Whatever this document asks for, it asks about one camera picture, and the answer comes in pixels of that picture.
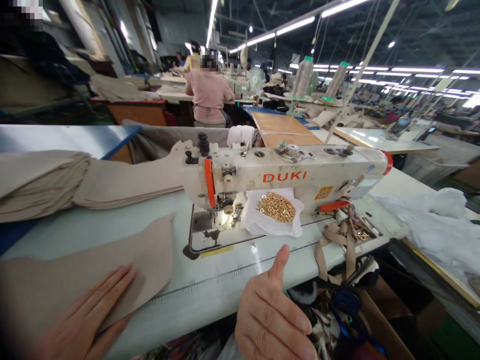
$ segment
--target warning label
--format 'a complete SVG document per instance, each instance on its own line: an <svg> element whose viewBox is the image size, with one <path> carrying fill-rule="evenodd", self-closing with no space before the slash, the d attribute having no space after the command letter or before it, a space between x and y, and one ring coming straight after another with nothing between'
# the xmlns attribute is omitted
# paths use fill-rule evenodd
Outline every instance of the warning label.
<svg viewBox="0 0 480 360"><path fill-rule="evenodd" d="M330 192L334 189L333 186L322 187L318 194L316 195L315 200L326 199L329 197Z"/></svg>

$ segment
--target yellow sticker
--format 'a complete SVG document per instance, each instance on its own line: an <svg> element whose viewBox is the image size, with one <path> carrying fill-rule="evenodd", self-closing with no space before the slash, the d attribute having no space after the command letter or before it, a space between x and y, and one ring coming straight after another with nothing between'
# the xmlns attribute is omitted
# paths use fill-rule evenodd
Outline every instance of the yellow sticker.
<svg viewBox="0 0 480 360"><path fill-rule="evenodd" d="M316 195L315 200L328 198L329 195L330 195L330 192L331 192L333 189L334 189L333 186L325 186L325 187L322 187L322 188L320 189L320 191L318 192L318 194Z"/></svg>
<svg viewBox="0 0 480 360"><path fill-rule="evenodd" d="M219 249L217 249L217 250L212 250L212 251L209 251L209 252L204 252L203 254L200 255L200 257L206 258L206 257L212 256L212 255L221 254L221 253L226 253L227 251L230 251L230 250L233 250L233 249L234 249L234 246L233 246L233 245L225 246L225 247L219 248Z"/></svg>

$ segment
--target finger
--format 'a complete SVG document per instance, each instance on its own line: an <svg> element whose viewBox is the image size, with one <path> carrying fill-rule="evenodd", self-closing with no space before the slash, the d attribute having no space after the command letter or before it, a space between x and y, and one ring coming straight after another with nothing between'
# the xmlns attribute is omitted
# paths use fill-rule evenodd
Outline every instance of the finger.
<svg viewBox="0 0 480 360"><path fill-rule="evenodd" d="M300 359L250 314L244 314L244 316L242 316L239 329L241 329L239 335L248 336L258 348L260 354L265 358L275 360Z"/></svg>
<svg viewBox="0 0 480 360"><path fill-rule="evenodd" d="M276 254L275 261L270 270L268 270L268 279L276 283L280 283L283 287L284 283L284 269L289 260L290 249L288 245L283 245L280 251Z"/></svg>
<svg viewBox="0 0 480 360"><path fill-rule="evenodd" d="M235 341L238 346L238 351L243 358L250 360L268 360L267 357L262 355L254 341L247 335L241 334L236 336L235 334Z"/></svg>
<svg viewBox="0 0 480 360"><path fill-rule="evenodd" d="M90 311L88 317L93 319L93 324L97 328L103 323L120 296L122 296L125 290L134 281L136 275L136 269L126 274Z"/></svg>
<svg viewBox="0 0 480 360"><path fill-rule="evenodd" d="M112 345L117 341L120 334L124 331L125 327L129 323L130 319L133 318L135 312L131 312L123 319L117 321L112 326L110 326L103 335L93 344L90 351L87 353L85 360L100 360L105 354L109 351Z"/></svg>
<svg viewBox="0 0 480 360"><path fill-rule="evenodd" d="M92 287L86 293L84 293L79 299L77 299L72 306L63 314L61 317L62 319L67 319L75 314L80 307L103 285L105 282L115 273L117 272L121 266L117 267L116 269L110 271L107 276L105 276L97 285Z"/></svg>
<svg viewBox="0 0 480 360"><path fill-rule="evenodd" d="M254 293L277 310L290 324L304 334L312 332L312 324L307 315L292 300L270 283L260 282L254 287Z"/></svg>
<svg viewBox="0 0 480 360"><path fill-rule="evenodd" d="M298 357L316 359L317 352L307 336L265 301L253 296L248 304L248 311L265 329L268 329Z"/></svg>
<svg viewBox="0 0 480 360"><path fill-rule="evenodd" d="M112 290L130 271L132 265L124 265L114 272L110 278L107 279L96 291L85 301L85 303L78 309L78 313L86 316L99 303L103 297Z"/></svg>

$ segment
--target white tissue paper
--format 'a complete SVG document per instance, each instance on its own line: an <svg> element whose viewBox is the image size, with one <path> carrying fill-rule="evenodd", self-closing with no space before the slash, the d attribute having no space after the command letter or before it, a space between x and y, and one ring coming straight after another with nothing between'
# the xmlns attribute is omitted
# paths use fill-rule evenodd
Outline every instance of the white tissue paper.
<svg viewBox="0 0 480 360"><path fill-rule="evenodd" d="M283 196L295 208L295 217L292 222L279 222L270 216L262 214L257 210L257 203L262 200L263 195L272 192ZM246 192L247 201L241 217L241 227L252 235L290 235L298 238L303 234L300 225L300 213L304 204L295 198L292 187L272 190L253 190Z"/></svg>

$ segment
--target pink shirt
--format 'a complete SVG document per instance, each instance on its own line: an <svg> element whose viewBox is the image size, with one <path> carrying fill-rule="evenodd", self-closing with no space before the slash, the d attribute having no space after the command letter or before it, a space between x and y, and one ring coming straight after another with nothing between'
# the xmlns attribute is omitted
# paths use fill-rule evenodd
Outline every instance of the pink shirt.
<svg viewBox="0 0 480 360"><path fill-rule="evenodd" d="M185 92L193 91L193 115L195 120L206 125L225 123L220 109L224 101L235 99L224 77L213 71L192 70L186 74Z"/></svg>

